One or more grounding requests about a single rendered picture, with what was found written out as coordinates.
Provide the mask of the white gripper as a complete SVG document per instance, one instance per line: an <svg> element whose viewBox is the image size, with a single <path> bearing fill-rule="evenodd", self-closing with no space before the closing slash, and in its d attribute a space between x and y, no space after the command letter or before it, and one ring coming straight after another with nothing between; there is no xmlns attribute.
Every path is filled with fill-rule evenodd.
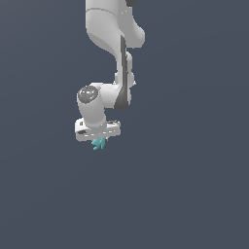
<svg viewBox="0 0 249 249"><path fill-rule="evenodd" d="M88 141L98 138L109 138L121 134L121 123L119 121L107 122L104 127L86 126L84 119L75 122L75 135L78 141Z"/></svg>

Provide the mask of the small teal object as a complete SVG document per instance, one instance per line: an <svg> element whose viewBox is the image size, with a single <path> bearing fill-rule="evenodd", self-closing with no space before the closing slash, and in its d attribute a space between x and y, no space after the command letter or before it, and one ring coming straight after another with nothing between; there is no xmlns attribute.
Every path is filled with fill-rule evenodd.
<svg viewBox="0 0 249 249"><path fill-rule="evenodd" d="M93 145L93 149L97 150L99 148L103 149L105 146L106 139L105 138L98 138L94 139L91 144Z"/></svg>

